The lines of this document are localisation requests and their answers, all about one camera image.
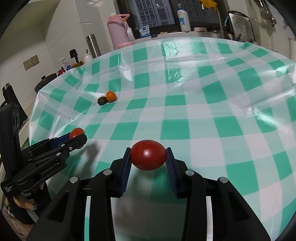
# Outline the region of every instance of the wall socket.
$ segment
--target wall socket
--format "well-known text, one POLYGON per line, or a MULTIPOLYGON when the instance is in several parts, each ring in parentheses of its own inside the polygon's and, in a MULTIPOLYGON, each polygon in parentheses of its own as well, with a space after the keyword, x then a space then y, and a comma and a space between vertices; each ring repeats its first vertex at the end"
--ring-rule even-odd
POLYGON ((32 68, 33 66, 39 64, 38 56, 35 55, 31 57, 30 59, 27 59, 25 62, 23 62, 23 65, 25 67, 25 70, 28 70, 29 68, 32 68))

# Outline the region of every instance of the pink thermos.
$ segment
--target pink thermos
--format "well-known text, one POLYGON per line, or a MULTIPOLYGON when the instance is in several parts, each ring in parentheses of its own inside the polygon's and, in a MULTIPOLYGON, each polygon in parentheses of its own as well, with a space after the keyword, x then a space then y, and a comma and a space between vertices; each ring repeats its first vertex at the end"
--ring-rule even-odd
POLYGON ((128 24, 124 19, 127 19, 129 14, 116 14, 111 13, 109 20, 107 21, 107 26, 111 36, 111 40, 114 46, 114 49, 118 49, 118 45, 130 42, 127 34, 128 24))

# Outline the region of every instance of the human hand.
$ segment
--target human hand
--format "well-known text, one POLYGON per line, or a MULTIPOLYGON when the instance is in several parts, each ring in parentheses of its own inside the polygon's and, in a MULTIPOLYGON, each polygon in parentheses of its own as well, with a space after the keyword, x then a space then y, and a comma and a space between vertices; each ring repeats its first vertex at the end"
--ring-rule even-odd
MULTIPOLYGON (((39 188, 42 190, 44 187, 44 183, 42 183, 39 188)), ((24 209, 33 209, 34 206, 33 204, 26 198, 24 197, 22 194, 18 194, 16 196, 13 197, 16 205, 18 205, 21 208, 24 209)))

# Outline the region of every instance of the cherry tomato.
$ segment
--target cherry tomato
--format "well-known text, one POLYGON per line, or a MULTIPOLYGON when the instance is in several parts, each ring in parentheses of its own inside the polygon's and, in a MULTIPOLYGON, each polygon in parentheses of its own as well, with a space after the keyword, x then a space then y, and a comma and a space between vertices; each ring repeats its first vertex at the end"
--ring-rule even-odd
POLYGON ((74 137, 76 137, 76 136, 79 136, 79 135, 81 135, 81 134, 85 134, 85 132, 84 132, 84 130, 83 130, 82 128, 80 128, 80 127, 74 128, 74 129, 71 131, 71 133, 70 133, 69 139, 72 139, 72 138, 74 138, 74 137))
POLYGON ((108 91, 106 94, 106 99, 109 102, 114 102, 117 100, 116 94, 113 91, 108 91))
POLYGON ((140 170, 151 171, 166 161, 165 148, 157 141, 142 140, 131 148, 131 162, 140 170))

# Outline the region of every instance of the wall tile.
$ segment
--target wall tile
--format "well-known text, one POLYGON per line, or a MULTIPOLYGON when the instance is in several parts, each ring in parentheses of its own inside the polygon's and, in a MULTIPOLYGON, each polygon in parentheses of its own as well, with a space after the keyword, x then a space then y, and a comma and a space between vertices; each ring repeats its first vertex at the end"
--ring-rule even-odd
MULTIPOLYGON (((7 82, 12 85, 23 108, 26 108, 32 101, 34 101, 34 88, 41 81, 41 77, 56 72, 49 53, 40 55, 39 61, 40 63, 38 65, 27 71, 25 71, 23 66, 20 66, 10 75, 0 80, 0 86, 4 86, 7 82)), ((3 100, 3 96, 0 95, 0 102, 3 100)))
POLYGON ((75 0, 75 4, 81 23, 102 23, 98 3, 95 0, 75 0))
POLYGON ((284 19, 275 7, 269 4, 270 11, 277 21, 270 39, 271 47, 278 53, 289 58, 290 45, 288 38, 295 39, 290 27, 284 23, 284 19))
POLYGON ((47 52, 41 28, 30 27, 0 40, 0 80, 34 55, 47 52))
POLYGON ((26 112, 26 114, 30 114, 32 112, 33 109, 33 105, 35 102, 35 99, 37 97, 36 92, 34 91, 27 99, 25 99, 23 101, 23 103, 21 104, 22 108, 24 109, 24 111, 26 112))
POLYGON ((114 3, 112 0, 100 1, 98 2, 98 6, 99 6, 99 11, 100 11, 103 23, 108 21, 109 15, 111 13, 113 12, 116 13, 114 3))
POLYGON ((80 23, 74 0, 61 1, 49 18, 51 20, 45 34, 48 49, 51 49, 61 37, 80 23))
POLYGON ((110 36, 110 33, 109 33, 109 29, 108 29, 107 23, 104 23, 103 26, 104 26, 104 29, 105 29, 105 32, 106 32, 106 36, 107 36, 109 45, 110 45, 110 47, 113 48, 113 43, 112 43, 112 40, 111 40, 111 36, 110 36))
POLYGON ((114 48, 106 49, 106 50, 101 51, 101 54, 104 55, 104 54, 110 53, 113 50, 114 50, 114 48))
POLYGON ((82 60, 88 48, 81 24, 76 25, 67 32, 49 51, 54 67, 59 70, 61 68, 60 58, 67 58, 70 64, 75 63, 75 59, 70 59, 69 51, 76 49, 78 59, 82 60))
POLYGON ((103 24, 101 23, 82 23, 81 24, 84 37, 94 34, 98 42, 100 51, 111 48, 103 24))
POLYGON ((55 11, 57 10, 57 8, 62 8, 62 6, 65 5, 65 2, 67 2, 68 0, 62 0, 59 2, 59 4, 57 5, 56 8, 53 8, 48 14, 46 14, 44 16, 44 18, 41 20, 40 22, 40 26, 41 26, 41 29, 42 29, 42 33, 43 33, 43 36, 44 38, 46 37, 47 35, 47 32, 48 32, 48 28, 50 26, 50 23, 52 22, 52 18, 53 18, 53 15, 55 13, 55 11))

